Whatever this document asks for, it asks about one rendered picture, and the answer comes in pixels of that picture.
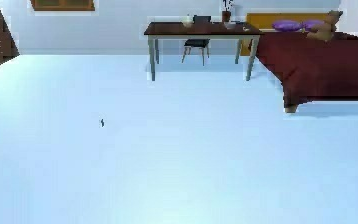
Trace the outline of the dark red bed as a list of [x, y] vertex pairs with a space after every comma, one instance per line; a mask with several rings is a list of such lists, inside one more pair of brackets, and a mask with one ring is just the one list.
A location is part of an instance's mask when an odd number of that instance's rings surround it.
[[328, 42], [305, 30], [277, 32], [279, 20], [322, 20], [323, 13], [249, 13], [246, 21], [264, 32], [256, 57], [283, 86], [285, 111], [311, 101], [358, 101], [358, 36], [336, 32]]

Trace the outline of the purple pillow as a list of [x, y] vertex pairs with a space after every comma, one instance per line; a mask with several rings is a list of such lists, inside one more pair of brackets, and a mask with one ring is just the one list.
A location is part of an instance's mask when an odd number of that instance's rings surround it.
[[272, 28], [278, 32], [296, 32], [303, 28], [302, 24], [293, 20], [277, 20], [272, 23]]
[[321, 25], [323, 23], [323, 20], [306, 20], [302, 22], [302, 25], [305, 30], [310, 30], [312, 27], [316, 25]]

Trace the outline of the brown framed window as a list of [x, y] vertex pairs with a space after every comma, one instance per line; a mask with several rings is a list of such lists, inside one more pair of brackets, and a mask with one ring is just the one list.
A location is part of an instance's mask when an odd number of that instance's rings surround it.
[[30, 0], [35, 11], [94, 11], [94, 0]]

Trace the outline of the house plant in brown pot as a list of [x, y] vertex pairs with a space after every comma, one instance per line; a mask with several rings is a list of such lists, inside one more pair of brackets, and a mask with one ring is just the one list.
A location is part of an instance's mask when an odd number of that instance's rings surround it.
[[234, 0], [222, 0], [222, 21], [229, 22]]

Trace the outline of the brown teddy bear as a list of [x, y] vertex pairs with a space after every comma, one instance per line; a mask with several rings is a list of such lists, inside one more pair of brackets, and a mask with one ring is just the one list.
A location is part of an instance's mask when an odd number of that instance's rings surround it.
[[330, 41], [336, 32], [336, 24], [339, 22], [342, 15], [342, 11], [329, 11], [321, 24], [316, 24], [310, 28], [307, 38], [324, 42]]

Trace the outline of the brown wooden table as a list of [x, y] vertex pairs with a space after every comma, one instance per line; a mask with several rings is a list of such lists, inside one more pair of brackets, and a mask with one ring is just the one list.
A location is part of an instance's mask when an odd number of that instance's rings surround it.
[[[244, 32], [242, 27], [248, 27], [251, 32]], [[155, 64], [159, 62], [159, 40], [167, 39], [210, 39], [210, 40], [237, 40], [235, 63], [239, 63], [241, 46], [244, 40], [251, 42], [246, 80], [251, 79], [257, 47], [263, 32], [248, 22], [240, 22], [233, 28], [227, 29], [222, 22], [193, 24], [185, 28], [182, 22], [151, 22], [144, 35], [148, 37], [148, 50], [150, 62], [151, 81], [155, 80]]]

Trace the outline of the black chair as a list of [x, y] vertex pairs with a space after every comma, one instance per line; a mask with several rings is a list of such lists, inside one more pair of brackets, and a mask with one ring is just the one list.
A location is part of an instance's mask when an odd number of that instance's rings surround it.
[[184, 62], [185, 56], [191, 54], [193, 48], [199, 48], [202, 56], [202, 65], [205, 65], [205, 58], [210, 57], [209, 39], [188, 39], [184, 43], [184, 51], [181, 62]]

